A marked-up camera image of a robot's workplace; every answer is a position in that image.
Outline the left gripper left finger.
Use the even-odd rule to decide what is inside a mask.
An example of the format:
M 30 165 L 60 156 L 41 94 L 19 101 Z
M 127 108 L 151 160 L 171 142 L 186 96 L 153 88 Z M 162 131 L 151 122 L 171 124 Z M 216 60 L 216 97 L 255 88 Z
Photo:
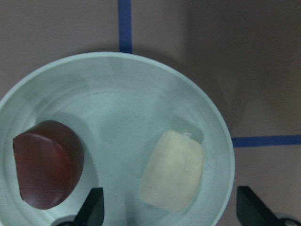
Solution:
M 77 226 L 102 226 L 104 222 L 103 189 L 92 188 L 74 219 Z

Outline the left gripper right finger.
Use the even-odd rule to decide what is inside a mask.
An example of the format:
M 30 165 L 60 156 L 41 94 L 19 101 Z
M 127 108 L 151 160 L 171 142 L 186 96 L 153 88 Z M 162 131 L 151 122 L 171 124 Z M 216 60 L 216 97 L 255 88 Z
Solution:
M 284 226 L 248 186 L 237 187 L 236 215 L 242 226 Z

